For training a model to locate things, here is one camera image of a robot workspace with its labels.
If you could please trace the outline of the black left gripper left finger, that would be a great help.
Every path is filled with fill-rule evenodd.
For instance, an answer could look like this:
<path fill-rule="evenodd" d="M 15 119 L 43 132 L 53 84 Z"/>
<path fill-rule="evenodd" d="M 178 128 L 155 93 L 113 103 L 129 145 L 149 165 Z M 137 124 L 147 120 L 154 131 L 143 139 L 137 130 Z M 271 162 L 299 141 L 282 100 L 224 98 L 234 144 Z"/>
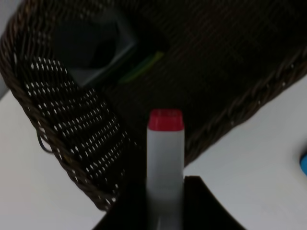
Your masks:
<path fill-rule="evenodd" d="M 146 230 L 147 217 L 145 180 L 134 180 L 94 229 Z"/>

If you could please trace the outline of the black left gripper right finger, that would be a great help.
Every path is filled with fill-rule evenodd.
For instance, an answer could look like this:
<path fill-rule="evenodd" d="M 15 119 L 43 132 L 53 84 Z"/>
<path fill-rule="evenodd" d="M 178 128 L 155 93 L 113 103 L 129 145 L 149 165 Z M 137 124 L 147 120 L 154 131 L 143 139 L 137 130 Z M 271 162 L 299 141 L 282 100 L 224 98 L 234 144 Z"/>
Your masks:
<path fill-rule="evenodd" d="M 199 176 L 186 176 L 183 229 L 243 230 L 244 227 L 219 203 Z"/>

